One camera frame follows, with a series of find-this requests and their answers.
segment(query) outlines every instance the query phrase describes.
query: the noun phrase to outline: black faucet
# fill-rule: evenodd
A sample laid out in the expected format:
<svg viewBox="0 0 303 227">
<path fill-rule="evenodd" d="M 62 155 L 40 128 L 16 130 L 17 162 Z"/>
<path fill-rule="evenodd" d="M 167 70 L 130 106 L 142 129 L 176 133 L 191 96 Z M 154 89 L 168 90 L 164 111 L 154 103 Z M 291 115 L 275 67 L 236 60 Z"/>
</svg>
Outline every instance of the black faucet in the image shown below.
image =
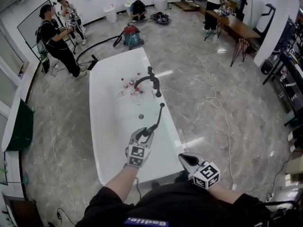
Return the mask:
<svg viewBox="0 0 303 227">
<path fill-rule="evenodd" d="M 160 92 L 160 82 L 159 82 L 159 79 L 155 77 L 155 74 L 153 73 L 152 67 L 151 67 L 151 66 L 149 66 L 149 67 L 147 68 L 147 71 L 148 71 L 149 76 L 143 77 L 143 78 L 141 78 L 140 80 L 138 80 L 138 81 L 135 83 L 135 85 L 134 85 L 134 89 L 137 89 L 138 85 L 139 85 L 141 82 L 143 82 L 143 81 L 149 79 L 149 80 L 151 80 L 151 81 L 153 82 L 153 89 L 156 89 L 156 90 L 157 90 L 157 92 L 156 92 L 156 97 L 161 97 L 162 94 L 161 94 L 161 92 Z"/>
</svg>

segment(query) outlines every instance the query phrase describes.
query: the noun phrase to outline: wet vacuum cleaner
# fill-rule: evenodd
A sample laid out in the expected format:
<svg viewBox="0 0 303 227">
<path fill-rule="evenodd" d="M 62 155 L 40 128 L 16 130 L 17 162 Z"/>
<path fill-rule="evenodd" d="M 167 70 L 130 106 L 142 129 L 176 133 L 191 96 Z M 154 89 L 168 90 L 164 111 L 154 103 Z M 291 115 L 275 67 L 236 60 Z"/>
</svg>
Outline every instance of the wet vacuum cleaner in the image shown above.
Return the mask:
<svg viewBox="0 0 303 227">
<path fill-rule="evenodd" d="M 123 35 L 125 37 L 123 44 L 127 45 L 129 50 L 144 44 L 144 40 L 140 38 L 140 30 L 136 26 L 128 24 L 124 28 Z"/>
<path fill-rule="evenodd" d="M 161 25 L 167 25 L 171 22 L 169 15 L 166 13 L 158 12 L 151 15 L 151 19 L 155 20 L 157 23 Z"/>
</svg>

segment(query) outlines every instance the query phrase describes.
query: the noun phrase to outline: black hose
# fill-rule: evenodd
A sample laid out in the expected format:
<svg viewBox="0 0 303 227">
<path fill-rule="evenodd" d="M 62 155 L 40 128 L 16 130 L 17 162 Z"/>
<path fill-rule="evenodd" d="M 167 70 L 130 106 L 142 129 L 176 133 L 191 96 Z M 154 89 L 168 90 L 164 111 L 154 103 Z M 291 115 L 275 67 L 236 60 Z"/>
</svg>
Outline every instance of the black hose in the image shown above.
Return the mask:
<svg viewBox="0 0 303 227">
<path fill-rule="evenodd" d="M 116 38 L 117 38 L 116 41 L 115 41 L 114 44 L 113 44 L 113 46 L 116 47 L 116 46 L 120 43 L 120 41 L 122 40 L 122 35 L 123 35 L 123 33 L 124 33 L 124 31 L 123 31 L 120 35 L 117 35 L 117 36 L 114 36 L 114 37 L 112 37 L 112 38 L 106 39 L 106 40 L 104 40 L 104 41 L 98 42 L 98 43 L 92 45 L 91 47 L 87 48 L 85 51 L 81 52 L 81 54 L 77 57 L 77 59 L 76 59 L 76 64 L 78 65 L 79 58 L 80 58 L 84 53 L 86 53 L 87 51 L 89 51 L 90 49 L 94 48 L 95 46 L 97 46 L 97 45 L 99 45 L 99 44 L 103 44 L 103 43 L 105 43 L 105 42 L 107 42 L 107 41 L 110 41 L 110 40 L 113 40 L 113 39 L 116 39 Z"/>
</svg>

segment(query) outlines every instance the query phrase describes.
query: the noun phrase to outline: black shirt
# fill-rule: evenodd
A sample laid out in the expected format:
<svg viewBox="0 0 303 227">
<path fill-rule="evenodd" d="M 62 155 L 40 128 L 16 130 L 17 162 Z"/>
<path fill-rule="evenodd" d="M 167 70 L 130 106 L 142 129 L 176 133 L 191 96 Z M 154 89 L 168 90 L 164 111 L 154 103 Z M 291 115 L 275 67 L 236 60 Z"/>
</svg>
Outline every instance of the black shirt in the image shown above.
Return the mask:
<svg viewBox="0 0 303 227">
<path fill-rule="evenodd" d="M 243 194 L 229 204 L 193 184 L 174 183 L 151 190 L 134 206 L 122 203 L 115 192 L 103 187 L 76 227 L 248 227 L 268 216 L 267 208 L 254 207 L 257 203 L 257 198 Z"/>
<path fill-rule="evenodd" d="M 57 42 L 52 40 L 55 35 L 59 35 L 60 33 L 58 23 L 55 19 L 52 18 L 51 21 L 45 20 L 42 22 L 41 38 L 51 55 L 60 53 L 62 51 L 64 52 L 64 50 L 68 48 L 68 45 L 63 39 Z"/>
</svg>

